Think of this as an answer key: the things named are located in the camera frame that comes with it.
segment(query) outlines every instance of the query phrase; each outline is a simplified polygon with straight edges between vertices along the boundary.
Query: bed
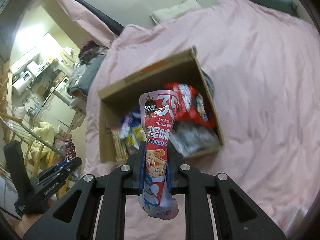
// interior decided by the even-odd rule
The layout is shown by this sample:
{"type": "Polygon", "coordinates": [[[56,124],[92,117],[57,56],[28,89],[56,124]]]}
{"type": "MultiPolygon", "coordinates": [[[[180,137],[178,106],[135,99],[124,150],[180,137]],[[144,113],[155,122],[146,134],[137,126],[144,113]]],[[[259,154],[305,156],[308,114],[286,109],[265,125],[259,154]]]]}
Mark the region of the bed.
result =
{"type": "MultiPolygon", "coordinates": [[[[320,39],[310,24],[248,0],[219,0],[153,30],[124,28],[89,91],[84,173],[121,165],[100,162],[97,91],[191,46],[213,80],[225,147],[188,163],[227,173],[290,235],[320,188],[320,39]]],[[[179,215],[162,221],[127,196],[125,239],[184,239],[183,196],[177,201],[179,215]]]]}

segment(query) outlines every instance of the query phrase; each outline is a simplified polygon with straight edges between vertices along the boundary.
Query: black cable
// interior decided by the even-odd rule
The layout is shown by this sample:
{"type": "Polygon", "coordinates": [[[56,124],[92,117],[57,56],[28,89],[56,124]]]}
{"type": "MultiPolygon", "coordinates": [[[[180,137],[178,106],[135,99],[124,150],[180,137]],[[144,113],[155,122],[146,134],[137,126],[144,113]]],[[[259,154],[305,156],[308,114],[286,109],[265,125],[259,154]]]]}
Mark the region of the black cable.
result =
{"type": "Polygon", "coordinates": [[[17,220],[21,220],[21,218],[16,217],[15,215],[11,214],[10,212],[8,212],[7,210],[5,210],[4,208],[0,207],[0,210],[3,211],[4,213],[8,214],[9,216],[12,216],[13,218],[17,219],[17,220]]]}
{"type": "Polygon", "coordinates": [[[5,190],[6,189],[7,189],[7,182],[4,180],[4,194],[3,194],[4,209],[5,209],[5,190]]]}

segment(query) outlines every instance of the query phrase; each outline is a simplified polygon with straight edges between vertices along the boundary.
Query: pink snack package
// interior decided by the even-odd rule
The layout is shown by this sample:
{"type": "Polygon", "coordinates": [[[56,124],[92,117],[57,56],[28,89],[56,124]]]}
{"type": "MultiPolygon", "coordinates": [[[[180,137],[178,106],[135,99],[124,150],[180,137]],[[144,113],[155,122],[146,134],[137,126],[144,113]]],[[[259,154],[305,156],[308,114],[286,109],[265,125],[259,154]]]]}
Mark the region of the pink snack package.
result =
{"type": "Polygon", "coordinates": [[[170,195],[166,182],[167,144],[178,107],[178,95],[158,90],[140,96],[141,124],[147,135],[145,184],[138,197],[150,217],[164,220],[178,215],[177,201],[170,195]]]}

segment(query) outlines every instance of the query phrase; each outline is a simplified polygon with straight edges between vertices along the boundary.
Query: pink blanket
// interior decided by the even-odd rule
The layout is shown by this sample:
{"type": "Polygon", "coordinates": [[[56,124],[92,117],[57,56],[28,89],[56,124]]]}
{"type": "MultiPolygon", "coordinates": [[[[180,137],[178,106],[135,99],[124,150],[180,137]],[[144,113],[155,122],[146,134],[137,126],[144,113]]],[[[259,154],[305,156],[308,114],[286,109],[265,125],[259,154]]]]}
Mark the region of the pink blanket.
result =
{"type": "MultiPolygon", "coordinates": [[[[118,166],[99,160],[97,91],[195,45],[215,86],[225,147],[188,162],[227,173],[289,234],[320,188],[319,41],[308,23],[248,0],[220,0],[153,30],[128,25],[89,92],[84,172],[101,176],[118,166]]],[[[177,200],[178,217],[162,221],[127,197],[125,239],[185,239],[183,196],[177,200]]]]}

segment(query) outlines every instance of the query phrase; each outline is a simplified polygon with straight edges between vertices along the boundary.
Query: open cardboard box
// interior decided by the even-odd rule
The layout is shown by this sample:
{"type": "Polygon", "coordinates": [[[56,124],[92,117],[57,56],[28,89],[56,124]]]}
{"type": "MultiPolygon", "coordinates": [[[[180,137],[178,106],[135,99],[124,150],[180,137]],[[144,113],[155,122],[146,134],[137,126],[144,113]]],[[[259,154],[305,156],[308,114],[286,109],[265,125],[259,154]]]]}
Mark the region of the open cardboard box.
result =
{"type": "Polygon", "coordinates": [[[205,104],[211,106],[216,120],[216,133],[220,145],[200,150],[192,154],[199,156],[218,152],[223,147],[223,137],[218,116],[210,96],[199,63],[196,48],[170,56],[156,62],[132,75],[98,92],[100,104],[100,161],[102,163],[116,160],[116,148],[111,129],[121,127],[120,120],[129,112],[139,107],[139,97],[143,93],[164,89],[164,84],[177,82],[193,86],[204,98],[205,104]]]}

